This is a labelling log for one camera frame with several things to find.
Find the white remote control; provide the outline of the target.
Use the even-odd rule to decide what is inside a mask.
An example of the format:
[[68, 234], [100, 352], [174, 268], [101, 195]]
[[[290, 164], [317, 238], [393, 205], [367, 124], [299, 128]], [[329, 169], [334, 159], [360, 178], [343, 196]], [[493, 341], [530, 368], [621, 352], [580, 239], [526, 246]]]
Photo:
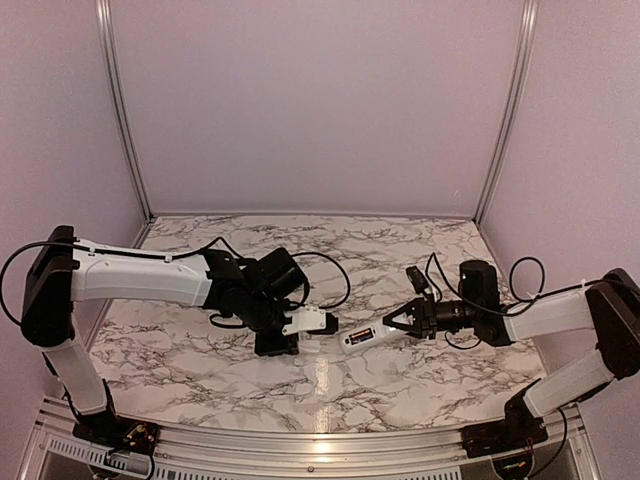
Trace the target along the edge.
[[382, 320], [376, 320], [342, 333], [339, 345], [346, 355], [352, 355], [377, 345], [395, 341], [406, 335], [405, 331], [384, 325]]

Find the white battery compartment cover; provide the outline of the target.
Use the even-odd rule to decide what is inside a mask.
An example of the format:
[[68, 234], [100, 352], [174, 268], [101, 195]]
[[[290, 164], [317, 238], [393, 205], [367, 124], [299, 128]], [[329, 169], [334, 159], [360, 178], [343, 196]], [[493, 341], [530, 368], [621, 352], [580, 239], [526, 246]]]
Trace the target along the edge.
[[314, 339], [302, 339], [298, 343], [301, 354], [318, 354], [321, 351], [321, 342]]

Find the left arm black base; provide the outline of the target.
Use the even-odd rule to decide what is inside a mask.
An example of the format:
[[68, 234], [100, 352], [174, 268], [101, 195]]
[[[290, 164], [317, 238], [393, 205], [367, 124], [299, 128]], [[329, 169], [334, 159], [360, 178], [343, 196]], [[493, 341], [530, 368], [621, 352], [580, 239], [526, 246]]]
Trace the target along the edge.
[[88, 442], [109, 447], [115, 451], [127, 451], [151, 455], [159, 437], [159, 425], [116, 415], [113, 418], [89, 420], [83, 418], [73, 427], [73, 436]]

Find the gold AAA battery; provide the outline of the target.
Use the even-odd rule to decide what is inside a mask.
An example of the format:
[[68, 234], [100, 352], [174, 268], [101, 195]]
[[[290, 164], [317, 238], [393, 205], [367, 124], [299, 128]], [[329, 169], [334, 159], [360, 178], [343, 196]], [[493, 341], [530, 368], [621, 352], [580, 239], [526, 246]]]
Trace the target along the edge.
[[353, 333], [353, 334], [350, 335], [350, 337], [353, 336], [353, 335], [362, 335], [364, 332], [372, 332], [374, 334], [374, 331], [371, 328], [368, 328], [368, 329], [361, 330], [361, 331], [358, 331], [356, 333]]

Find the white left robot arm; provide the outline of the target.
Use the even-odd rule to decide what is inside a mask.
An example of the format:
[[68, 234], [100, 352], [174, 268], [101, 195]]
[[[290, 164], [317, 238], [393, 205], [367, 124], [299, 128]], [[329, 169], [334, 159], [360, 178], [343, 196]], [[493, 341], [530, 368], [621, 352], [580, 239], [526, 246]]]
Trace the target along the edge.
[[289, 301], [289, 294], [308, 281], [283, 248], [259, 260], [211, 248], [189, 253], [116, 249], [80, 240], [70, 226], [57, 227], [39, 246], [26, 278], [21, 332], [41, 349], [77, 416], [87, 419], [89, 431], [106, 445], [125, 438], [126, 423], [114, 413], [105, 383], [75, 337], [75, 303], [164, 301], [237, 317], [255, 332], [258, 355], [294, 354], [299, 332], [326, 325], [323, 310]]

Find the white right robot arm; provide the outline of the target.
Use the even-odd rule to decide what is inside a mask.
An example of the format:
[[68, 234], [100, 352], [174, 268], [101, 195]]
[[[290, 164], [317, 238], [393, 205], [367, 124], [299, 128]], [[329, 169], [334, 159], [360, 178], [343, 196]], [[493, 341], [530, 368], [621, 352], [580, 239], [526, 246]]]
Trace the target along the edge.
[[555, 364], [545, 355], [546, 376], [505, 404], [495, 438], [506, 448], [519, 446], [533, 433], [534, 422], [552, 411], [639, 372], [639, 286], [623, 268], [508, 306], [494, 266], [468, 260], [460, 264], [459, 283], [450, 290], [454, 299], [424, 293], [384, 316], [384, 325], [418, 339], [470, 329], [494, 348], [524, 341], [570, 343], [568, 353], [556, 354]]

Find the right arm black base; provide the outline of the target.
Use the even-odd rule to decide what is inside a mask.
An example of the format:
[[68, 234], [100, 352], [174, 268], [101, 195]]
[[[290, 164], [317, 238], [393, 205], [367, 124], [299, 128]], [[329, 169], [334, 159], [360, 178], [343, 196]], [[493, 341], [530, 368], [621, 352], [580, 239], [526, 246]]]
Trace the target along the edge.
[[469, 425], [461, 430], [463, 449], [469, 458], [501, 454], [547, 441], [541, 418], [507, 419]]

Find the purple AAA battery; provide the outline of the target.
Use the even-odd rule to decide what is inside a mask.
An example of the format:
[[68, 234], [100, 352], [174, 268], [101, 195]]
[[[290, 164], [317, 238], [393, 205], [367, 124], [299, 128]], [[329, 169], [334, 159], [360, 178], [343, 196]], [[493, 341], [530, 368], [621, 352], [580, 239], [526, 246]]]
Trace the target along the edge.
[[374, 339], [375, 335], [372, 332], [364, 332], [362, 335], [353, 335], [350, 337], [352, 345], [359, 345]]

